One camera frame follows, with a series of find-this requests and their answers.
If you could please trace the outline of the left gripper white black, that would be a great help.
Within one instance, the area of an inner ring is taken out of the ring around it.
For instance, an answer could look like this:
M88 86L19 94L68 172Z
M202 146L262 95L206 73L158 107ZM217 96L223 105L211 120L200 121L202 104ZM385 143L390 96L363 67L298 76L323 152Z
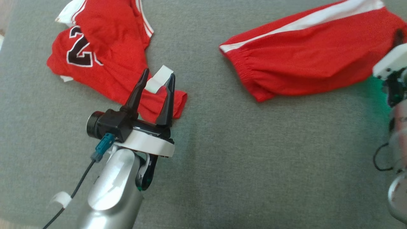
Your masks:
M138 119L138 107L141 96L146 87L149 76L149 68L144 69L141 78L133 88L126 103L121 106L120 111L126 113L130 119ZM175 74L170 74L166 84L167 96L162 106L161 112L156 119L156 124L143 120L134 123L133 131L125 142L115 142L113 153L119 149L130 149L135 152L142 152L161 157L172 157L175 152L175 145L171 139L171 130L175 99Z

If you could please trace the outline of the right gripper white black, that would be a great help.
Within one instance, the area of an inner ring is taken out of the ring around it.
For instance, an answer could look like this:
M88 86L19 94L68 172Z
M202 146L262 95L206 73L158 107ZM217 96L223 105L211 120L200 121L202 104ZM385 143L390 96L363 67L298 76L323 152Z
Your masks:
M373 77L387 80L391 74L400 73L398 77L406 80L407 44L404 43L404 32L397 29L394 35L394 48L373 67Z

